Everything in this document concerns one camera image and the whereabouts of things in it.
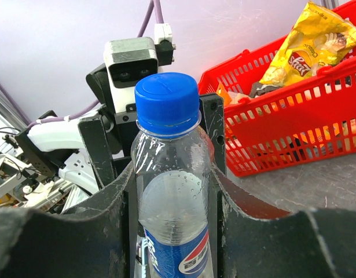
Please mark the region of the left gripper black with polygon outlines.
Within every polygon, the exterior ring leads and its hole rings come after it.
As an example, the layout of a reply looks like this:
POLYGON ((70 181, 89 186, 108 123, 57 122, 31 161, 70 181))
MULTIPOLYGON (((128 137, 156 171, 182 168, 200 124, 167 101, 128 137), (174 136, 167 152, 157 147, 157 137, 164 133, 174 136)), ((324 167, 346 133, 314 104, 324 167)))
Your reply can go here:
POLYGON ((98 112, 101 117, 81 119, 78 129, 102 190, 116 179, 116 171, 123 171, 131 161, 131 146, 137 135, 137 109, 135 104, 128 104, 126 112, 113 114, 103 104, 98 112))

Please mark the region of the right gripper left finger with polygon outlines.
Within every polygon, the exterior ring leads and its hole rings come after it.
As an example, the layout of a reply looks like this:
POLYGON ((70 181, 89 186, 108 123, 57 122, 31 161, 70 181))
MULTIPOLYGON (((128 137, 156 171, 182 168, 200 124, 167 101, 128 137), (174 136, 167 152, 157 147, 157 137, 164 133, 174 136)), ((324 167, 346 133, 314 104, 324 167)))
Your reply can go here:
POLYGON ((0 277, 133 277, 137 213, 129 164, 64 214, 0 208, 0 277))

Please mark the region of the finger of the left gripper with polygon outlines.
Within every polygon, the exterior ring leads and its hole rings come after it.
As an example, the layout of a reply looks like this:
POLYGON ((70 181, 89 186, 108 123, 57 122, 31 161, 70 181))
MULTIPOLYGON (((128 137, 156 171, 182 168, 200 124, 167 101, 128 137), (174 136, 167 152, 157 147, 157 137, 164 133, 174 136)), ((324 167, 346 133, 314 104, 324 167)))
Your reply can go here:
POLYGON ((200 95, 201 127, 213 146, 215 163, 226 174, 225 127, 223 99, 216 93, 200 95))

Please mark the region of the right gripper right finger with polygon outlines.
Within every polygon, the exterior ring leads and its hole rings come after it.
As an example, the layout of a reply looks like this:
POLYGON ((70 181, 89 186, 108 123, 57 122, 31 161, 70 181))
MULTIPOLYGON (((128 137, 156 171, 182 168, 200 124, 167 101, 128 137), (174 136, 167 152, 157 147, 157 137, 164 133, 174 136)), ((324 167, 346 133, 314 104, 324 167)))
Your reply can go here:
POLYGON ((356 277, 356 211, 289 213, 211 171, 219 277, 356 277))

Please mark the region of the blue bottle cap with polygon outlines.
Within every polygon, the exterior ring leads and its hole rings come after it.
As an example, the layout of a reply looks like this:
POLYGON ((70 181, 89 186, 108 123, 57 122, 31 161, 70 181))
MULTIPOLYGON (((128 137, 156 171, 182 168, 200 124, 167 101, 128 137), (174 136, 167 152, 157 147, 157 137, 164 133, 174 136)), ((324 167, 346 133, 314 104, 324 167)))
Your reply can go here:
POLYGON ((199 119, 197 82, 187 74, 147 76, 136 84, 134 93, 139 124, 153 133, 180 133, 199 119))

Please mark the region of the blue label pepsi bottle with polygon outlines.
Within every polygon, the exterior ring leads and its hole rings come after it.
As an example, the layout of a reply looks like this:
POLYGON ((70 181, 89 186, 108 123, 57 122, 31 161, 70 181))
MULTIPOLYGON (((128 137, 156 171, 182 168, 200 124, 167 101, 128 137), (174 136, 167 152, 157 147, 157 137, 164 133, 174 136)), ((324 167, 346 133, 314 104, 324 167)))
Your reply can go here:
POLYGON ((168 153, 174 157, 163 162, 164 169, 134 167, 151 276, 213 277, 208 187, 214 147, 199 124, 187 137, 165 145, 157 159, 168 153))

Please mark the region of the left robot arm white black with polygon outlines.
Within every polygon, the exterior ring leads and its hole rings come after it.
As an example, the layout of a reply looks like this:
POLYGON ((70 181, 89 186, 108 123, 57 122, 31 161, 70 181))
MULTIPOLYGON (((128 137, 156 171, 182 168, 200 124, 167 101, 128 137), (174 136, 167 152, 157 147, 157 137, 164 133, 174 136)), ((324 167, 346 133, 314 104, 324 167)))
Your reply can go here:
MULTIPOLYGON (((177 139, 185 138, 203 122, 204 96, 199 95, 197 82, 189 75, 164 72, 149 75, 136 83, 134 88, 136 120, 120 133, 120 138, 130 143, 123 147, 131 157, 136 171, 142 166, 154 170, 164 169, 164 161, 174 157, 168 153, 162 160, 163 147, 177 139)), ((26 134, 18 137, 24 153, 29 151, 52 152, 65 149, 82 149, 85 144, 78 128, 80 120, 58 121, 44 118, 31 126, 26 134)))

